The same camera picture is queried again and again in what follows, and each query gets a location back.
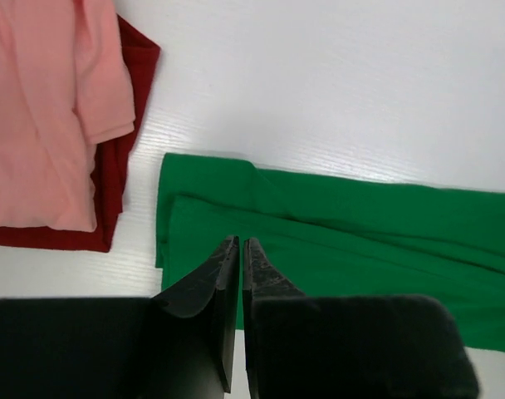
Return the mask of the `green t shirt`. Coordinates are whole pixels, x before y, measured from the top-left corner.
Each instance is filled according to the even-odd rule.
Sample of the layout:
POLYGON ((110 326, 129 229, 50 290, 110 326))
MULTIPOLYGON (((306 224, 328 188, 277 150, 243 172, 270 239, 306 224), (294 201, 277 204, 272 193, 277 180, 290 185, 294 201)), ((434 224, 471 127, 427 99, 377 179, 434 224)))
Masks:
POLYGON ((230 235, 316 296, 418 293, 469 347, 505 352, 505 193, 374 183, 168 153, 156 265, 169 286, 230 235))

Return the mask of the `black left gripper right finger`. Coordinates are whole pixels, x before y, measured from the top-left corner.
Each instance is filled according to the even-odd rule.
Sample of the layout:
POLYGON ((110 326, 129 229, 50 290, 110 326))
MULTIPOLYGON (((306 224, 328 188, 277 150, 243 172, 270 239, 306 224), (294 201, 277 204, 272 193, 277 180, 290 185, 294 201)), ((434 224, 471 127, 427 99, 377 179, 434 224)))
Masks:
POLYGON ((249 239, 243 252, 246 369, 254 398, 476 398, 450 312, 420 295, 312 297, 249 239))

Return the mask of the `dark red t shirt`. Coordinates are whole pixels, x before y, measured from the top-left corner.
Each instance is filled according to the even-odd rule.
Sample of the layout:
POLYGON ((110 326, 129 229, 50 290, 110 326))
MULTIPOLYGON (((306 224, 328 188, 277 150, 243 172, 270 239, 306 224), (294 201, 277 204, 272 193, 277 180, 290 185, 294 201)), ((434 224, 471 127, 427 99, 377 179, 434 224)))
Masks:
POLYGON ((122 53, 130 73, 135 103, 134 130, 97 146, 95 169, 91 174, 95 186, 94 204, 97 226, 90 233, 54 230, 47 227, 15 229, 0 228, 0 246, 88 250, 107 253, 119 215, 123 212, 123 194, 127 180, 128 160, 142 122, 154 81, 160 47, 144 36, 123 17, 118 17, 122 53))

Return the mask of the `pink t shirt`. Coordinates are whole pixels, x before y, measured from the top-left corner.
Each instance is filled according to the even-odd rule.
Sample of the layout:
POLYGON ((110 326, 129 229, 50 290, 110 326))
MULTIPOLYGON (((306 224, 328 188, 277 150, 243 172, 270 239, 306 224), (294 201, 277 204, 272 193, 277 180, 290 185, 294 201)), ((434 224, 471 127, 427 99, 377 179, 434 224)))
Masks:
POLYGON ((96 147, 134 129, 111 1, 0 1, 0 227, 96 228, 96 147))

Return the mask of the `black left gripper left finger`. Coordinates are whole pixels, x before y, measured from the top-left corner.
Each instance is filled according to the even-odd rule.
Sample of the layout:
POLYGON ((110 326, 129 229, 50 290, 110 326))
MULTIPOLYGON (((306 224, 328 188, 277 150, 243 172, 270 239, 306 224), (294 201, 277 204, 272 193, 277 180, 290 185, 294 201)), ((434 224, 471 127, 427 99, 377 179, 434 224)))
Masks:
POLYGON ((239 239, 152 298, 0 299, 0 398, 222 398, 239 239))

